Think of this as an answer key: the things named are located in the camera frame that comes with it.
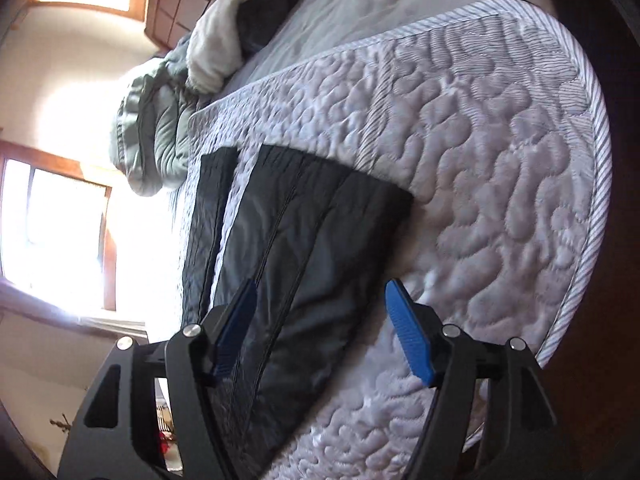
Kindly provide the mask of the black quilted pants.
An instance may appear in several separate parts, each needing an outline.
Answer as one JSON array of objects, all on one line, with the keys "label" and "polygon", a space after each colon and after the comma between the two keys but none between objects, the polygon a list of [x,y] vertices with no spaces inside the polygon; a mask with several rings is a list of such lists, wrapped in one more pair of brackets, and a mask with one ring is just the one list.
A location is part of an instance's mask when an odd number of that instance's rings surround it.
[{"label": "black quilted pants", "polygon": [[201,159],[182,320],[200,322],[245,282],[257,304],[231,373],[209,393],[242,479],[258,478],[326,388],[383,287],[413,197],[333,160],[264,145],[239,203],[236,148]]}]

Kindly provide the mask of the grey quilted bedspread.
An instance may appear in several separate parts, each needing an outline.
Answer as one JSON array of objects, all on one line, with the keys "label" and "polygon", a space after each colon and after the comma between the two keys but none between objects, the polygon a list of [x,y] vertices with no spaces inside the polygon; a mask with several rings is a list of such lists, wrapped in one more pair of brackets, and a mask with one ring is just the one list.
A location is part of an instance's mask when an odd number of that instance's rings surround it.
[{"label": "grey quilted bedspread", "polygon": [[[222,201],[208,306],[231,296],[259,228],[245,214],[259,151],[283,146],[409,192],[385,275],[490,342],[548,362],[589,282],[608,213],[611,148],[588,58],[553,16],[483,0],[307,55],[195,115],[176,222],[201,159],[239,152]],[[375,289],[356,320],[258,312],[213,397],[243,479],[397,479],[433,402]]]}]

